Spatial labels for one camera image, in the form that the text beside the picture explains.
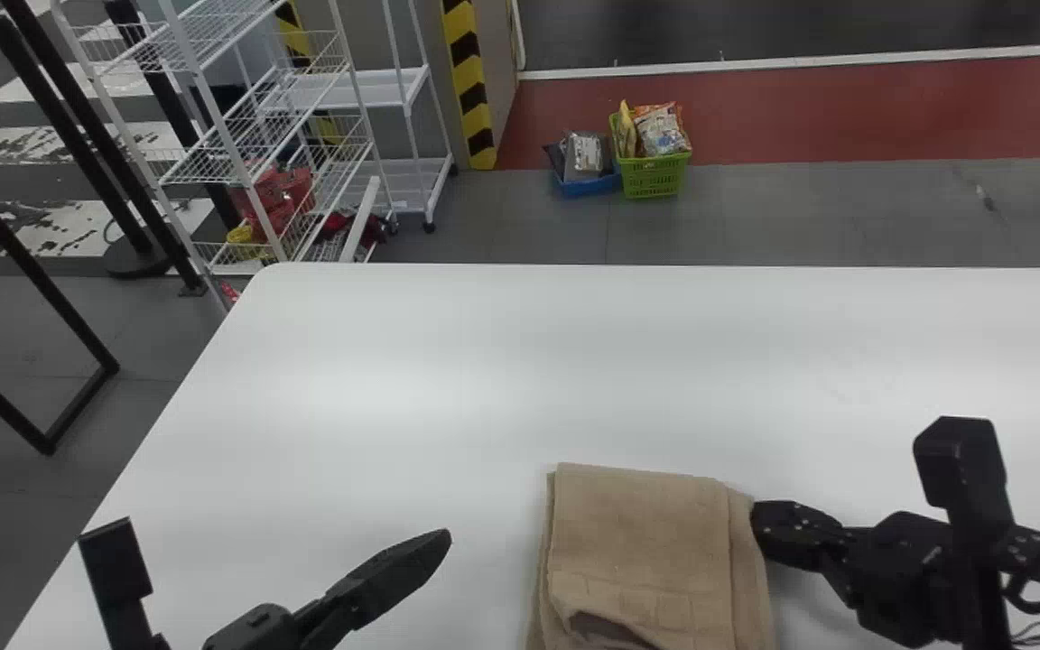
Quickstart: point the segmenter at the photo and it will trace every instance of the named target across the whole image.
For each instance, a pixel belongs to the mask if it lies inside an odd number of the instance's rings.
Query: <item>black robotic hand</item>
[[[792,501],[756,502],[752,529],[764,557],[822,573],[870,632],[921,647],[1009,650],[1006,601],[1028,614],[1040,583],[1040,530],[1016,525],[993,424],[941,417],[913,441],[921,486],[950,523],[894,513],[873,527],[846,527]],[[1010,578],[1003,589],[1003,576]]]

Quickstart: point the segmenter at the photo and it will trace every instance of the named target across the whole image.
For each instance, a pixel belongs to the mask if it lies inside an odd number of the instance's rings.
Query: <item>folded towel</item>
[[[750,497],[572,464],[548,491],[528,650],[776,650]]]

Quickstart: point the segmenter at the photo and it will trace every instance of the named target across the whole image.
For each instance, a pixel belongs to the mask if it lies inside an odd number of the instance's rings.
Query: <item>green basket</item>
[[[619,113],[607,116],[607,126],[613,130],[614,149],[618,142],[616,127],[619,120]],[[616,161],[620,164],[620,177],[624,182],[624,197],[651,199],[680,192],[681,184],[684,182],[684,168],[688,166],[691,157],[693,152],[659,156],[655,159],[622,159],[616,155]]]

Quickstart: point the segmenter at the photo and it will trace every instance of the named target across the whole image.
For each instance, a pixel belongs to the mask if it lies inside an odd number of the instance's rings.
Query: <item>white table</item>
[[[989,417],[1040,528],[1040,270],[279,264],[257,276],[89,526],[131,516],[179,650],[297,607],[439,526],[433,580],[346,650],[520,650],[544,473],[722,478],[851,525],[921,496],[911,443]],[[770,568],[781,646],[895,647]],[[78,550],[10,649],[102,650]]]

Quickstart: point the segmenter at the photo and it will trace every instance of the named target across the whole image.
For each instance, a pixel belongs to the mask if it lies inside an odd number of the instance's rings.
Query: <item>stanchion base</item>
[[[106,249],[103,254],[103,270],[106,270],[106,275],[120,280],[164,275],[171,268],[171,260],[149,233],[148,238],[152,240],[152,250],[146,254],[136,252],[126,237],[111,243],[111,248]]]
[[[179,297],[181,298],[198,298],[199,296],[207,295],[207,285],[200,284],[198,287],[188,287],[188,285],[183,285],[179,289]]]

